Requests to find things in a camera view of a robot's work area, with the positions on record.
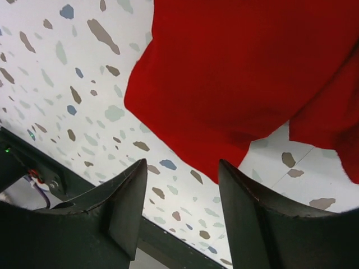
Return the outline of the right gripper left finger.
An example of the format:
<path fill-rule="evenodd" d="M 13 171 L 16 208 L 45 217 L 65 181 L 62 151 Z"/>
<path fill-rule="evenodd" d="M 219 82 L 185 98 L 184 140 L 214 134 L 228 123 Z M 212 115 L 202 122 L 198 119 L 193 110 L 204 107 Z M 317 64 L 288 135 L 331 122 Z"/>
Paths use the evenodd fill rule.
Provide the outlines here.
<path fill-rule="evenodd" d="M 135 259 L 147 163 L 47 209 L 1 203 L 2 268 L 128 268 Z"/>

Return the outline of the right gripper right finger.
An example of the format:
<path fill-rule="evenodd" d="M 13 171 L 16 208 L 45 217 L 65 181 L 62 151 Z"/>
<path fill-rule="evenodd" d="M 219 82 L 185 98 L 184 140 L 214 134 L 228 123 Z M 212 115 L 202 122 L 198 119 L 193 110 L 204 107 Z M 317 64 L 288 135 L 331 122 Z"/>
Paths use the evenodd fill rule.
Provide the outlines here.
<path fill-rule="evenodd" d="M 234 268 L 358 267 L 358 210 L 303 205 L 225 160 L 218 178 Z"/>

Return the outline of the red t shirt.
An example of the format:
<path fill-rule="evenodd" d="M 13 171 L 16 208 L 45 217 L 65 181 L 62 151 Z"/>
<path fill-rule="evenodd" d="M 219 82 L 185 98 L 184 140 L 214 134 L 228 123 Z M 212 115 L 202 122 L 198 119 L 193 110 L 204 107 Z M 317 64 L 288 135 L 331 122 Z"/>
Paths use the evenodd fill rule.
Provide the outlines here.
<path fill-rule="evenodd" d="M 218 181 L 285 123 L 358 182 L 357 1 L 155 1 L 125 107 Z"/>

